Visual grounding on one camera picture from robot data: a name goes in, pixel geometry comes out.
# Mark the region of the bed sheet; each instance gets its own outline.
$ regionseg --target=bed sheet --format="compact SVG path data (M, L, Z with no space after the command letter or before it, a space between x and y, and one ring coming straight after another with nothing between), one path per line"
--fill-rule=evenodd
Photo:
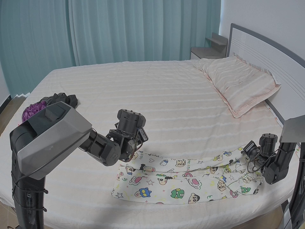
M168 158L201 158L234 150L281 127L263 103L234 118L197 60L122 62L58 69L48 74L0 137L0 198L13 206L9 133L29 104L54 93L76 94L81 113L102 135L121 108L142 113L149 141L142 151ZM263 182L257 195L192 205L145 204L111 196L118 165L105 167L75 150L46 177L47 226L64 228L231 228L279 206L292 195L298 158L287 177Z

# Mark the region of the nightstand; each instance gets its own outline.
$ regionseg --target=nightstand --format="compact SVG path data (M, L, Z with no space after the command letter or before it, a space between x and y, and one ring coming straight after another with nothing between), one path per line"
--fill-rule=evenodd
M221 59L226 57L227 38L212 33L211 38L206 40L211 42L211 47L191 47L191 59Z

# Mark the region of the striped pillow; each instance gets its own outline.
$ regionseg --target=striped pillow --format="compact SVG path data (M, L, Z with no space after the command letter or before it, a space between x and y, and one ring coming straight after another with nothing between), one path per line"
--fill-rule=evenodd
M281 86L270 71L247 64L238 55L199 60L196 67L205 73L235 118L272 96Z

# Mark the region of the headboard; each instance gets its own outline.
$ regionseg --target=headboard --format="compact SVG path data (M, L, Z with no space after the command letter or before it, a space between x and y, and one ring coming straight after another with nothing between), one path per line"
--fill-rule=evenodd
M266 102L280 121L305 115L305 60L277 42L242 26L231 24L227 57L238 54L263 67L281 82Z

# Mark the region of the baseboard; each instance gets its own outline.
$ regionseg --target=baseboard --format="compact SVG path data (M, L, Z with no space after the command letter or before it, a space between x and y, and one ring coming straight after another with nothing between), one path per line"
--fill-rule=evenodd
M5 109L5 107L9 104L9 102L12 100L11 95L7 97L7 99L4 101L4 103L0 106L0 114Z

